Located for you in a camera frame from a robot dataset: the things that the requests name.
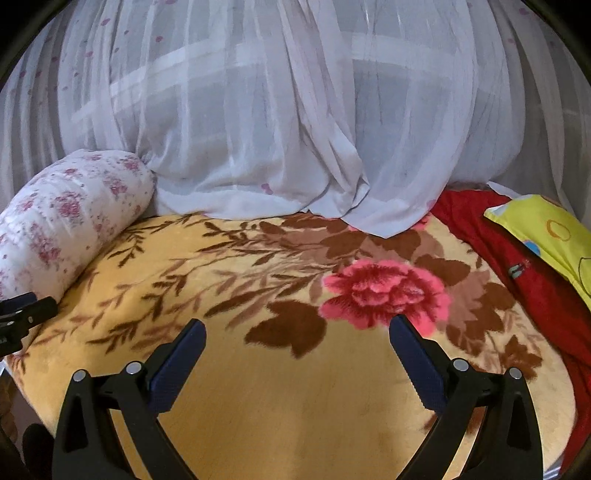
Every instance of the yellow blanket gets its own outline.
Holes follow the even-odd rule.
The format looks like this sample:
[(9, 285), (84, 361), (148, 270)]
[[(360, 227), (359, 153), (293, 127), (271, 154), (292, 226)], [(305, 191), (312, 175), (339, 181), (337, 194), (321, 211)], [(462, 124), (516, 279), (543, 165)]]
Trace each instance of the yellow blanket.
[[(519, 367), (545, 464), (561, 454), (574, 398), (559, 355), (433, 217), (387, 240), (308, 214), (146, 220), (89, 266), (27, 353), (7, 360), (55, 431), (75, 370), (118, 372), (197, 317), (207, 348), (161, 422), (199, 478), (391, 479), (434, 420), (390, 347), (385, 325), (397, 313), (451, 358), (490, 372)], [(447, 478), (460, 472), (481, 417)], [(119, 431), (136, 475), (149, 478)]]

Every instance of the pink floral pattern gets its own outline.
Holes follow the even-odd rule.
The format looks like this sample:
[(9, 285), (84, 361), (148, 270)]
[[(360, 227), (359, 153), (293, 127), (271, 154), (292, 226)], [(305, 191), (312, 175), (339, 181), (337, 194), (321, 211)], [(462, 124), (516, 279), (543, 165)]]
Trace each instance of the pink floral pattern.
[(131, 171), (139, 171), (140, 161), (139, 161), (139, 158), (136, 157), (135, 155), (128, 155), (127, 157), (125, 157), (125, 158), (123, 158), (121, 160), (121, 163), (128, 170), (131, 170)]
[(417, 223), (415, 223), (411, 228), (416, 231), (425, 230), (425, 228), (427, 228), (430, 218), (431, 218), (431, 213), (426, 214)]
[(26, 196), (25, 198), (23, 198), (20, 202), (17, 203), (17, 206), (15, 207), (16, 211), (18, 213), (26, 212), (35, 203), (36, 197), (37, 197), (37, 193), (34, 192), (34, 193), (31, 193), (30, 195)]
[(109, 218), (102, 213), (97, 215), (93, 222), (93, 228), (101, 244), (107, 243), (110, 238), (115, 236), (115, 225), (112, 225)]
[(128, 152), (79, 150), (47, 167), (0, 214), (2, 294), (60, 300), (153, 191), (152, 172)]
[(81, 193), (64, 192), (56, 197), (50, 207), (55, 209), (62, 218), (67, 218), (72, 224), (82, 223), (80, 201), (86, 196)]
[(31, 237), (31, 248), (44, 265), (49, 267), (53, 263), (59, 268), (59, 264), (56, 261), (60, 258), (61, 248), (57, 246), (56, 239), (47, 236), (41, 225), (37, 222), (33, 222), (29, 233)]
[(125, 185), (119, 177), (114, 175), (106, 174), (103, 183), (109, 187), (109, 190), (116, 199), (119, 199), (119, 194), (127, 192), (127, 185)]
[(388, 326), (392, 317), (403, 313), (421, 335), (428, 336), (436, 322), (446, 322), (449, 316), (451, 299), (441, 280), (394, 260), (357, 260), (326, 277), (324, 286), (337, 296), (324, 302), (320, 315), (347, 320), (360, 330)]

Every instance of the red fabric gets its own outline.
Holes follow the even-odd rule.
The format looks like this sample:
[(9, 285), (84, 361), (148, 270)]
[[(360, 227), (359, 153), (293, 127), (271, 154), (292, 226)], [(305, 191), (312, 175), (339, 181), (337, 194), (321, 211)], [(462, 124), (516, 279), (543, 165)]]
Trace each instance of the red fabric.
[[(446, 190), (431, 211), (470, 244), (559, 350), (573, 384), (577, 419), (564, 454), (568, 468), (591, 434), (591, 312), (574, 287), (503, 227), (484, 217), (509, 199), (495, 192)], [(522, 265), (513, 278), (509, 269)]]

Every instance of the pink flower print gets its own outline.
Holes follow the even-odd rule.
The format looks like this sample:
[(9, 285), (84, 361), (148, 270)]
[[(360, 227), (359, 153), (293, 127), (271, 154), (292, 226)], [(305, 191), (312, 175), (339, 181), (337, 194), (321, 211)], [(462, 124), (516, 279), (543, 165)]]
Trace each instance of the pink flower print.
[(36, 197), (37, 197), (37, 193), (36, 192), (35, 193), (31, 193), (30, 195), (27, 195), (20, 202), (17, 203), (17, 206), (15, 207), (15, 211), (17, 213), (24, 213), (24, 212), (26, 212), (35, 203), (35, 198)]
[(415, 223), (411, 228), (413, 230), (417, 230), (417, 231), (425, 230), (425, 228), (427, 228), (427, 225), (428, 225), (430, 219), (431, 219), (431, 214), (428, 213), (423, 218), (421, 218), (417, 223)]
[(80, 225), (82, 223), (80, 216), (80, 200), (82, 198), (83, 196), (80, 193), (64, 192), (59, 197), (56, 197), (50, 206), (57, 208), (60, 216), (67, 218), (73, 225)]
[(441, 280), (394, 260), (357, 260), (326, 277), (324, 286), (337, 296), (322, 304), (320, 315), (347, 320), (359, 330), (388, 326), (392, 317), (404, 314), (421, 335), (428, 336), (436, 322), (448, 320), (451, 299)]
[(133, 155), (128, 155), (127, 157), (123, 158), (121, 163), (125, 168), (127, 168), (127, 170), (139, 171), (139, 159)]
[(82, 174), (78, 172), (77, 168), (67, 168), (64, 170), (64, 177), (68, 180), (81, 179)]
[(261, 185), (262, 191), (265, 192), (267, 195), (273, 195), (273, 190), (268, 183), (263, 183)]
[(115, 196), (116, 199), (119, 199), (120, 193), (127, 192), (127, 185), (125, 185), (121, 179), (113, 176), (108, 175), (104, 180), (103, 183), (107, 186), (107, 188), (111, 191), (111, 193)]
[(60, 258), (61, 248), (56, 245), (55, 239), (45, 235), (38, 223), (33, 222), (29, 229), (29, 234), (33, 251), (46, 267), (49, 267), (52, 262), (56, 262)]
[(115, 225), (111, 225), (111, 221), (103, 213), (97, 215), (93, 227), (100, 244), (105, 244), (115, 237)]

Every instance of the curtain fold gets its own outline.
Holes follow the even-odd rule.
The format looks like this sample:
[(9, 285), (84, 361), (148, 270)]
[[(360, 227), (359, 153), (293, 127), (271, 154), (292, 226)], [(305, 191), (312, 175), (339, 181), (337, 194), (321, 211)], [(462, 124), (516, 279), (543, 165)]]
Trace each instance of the curtain fold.
[(89, 148), (137, 153), (157, 213), (388, 237), (493, 180), (591, 227), (591, 87), (518, 0), (77, 0), (0, 105), (0, 208)]

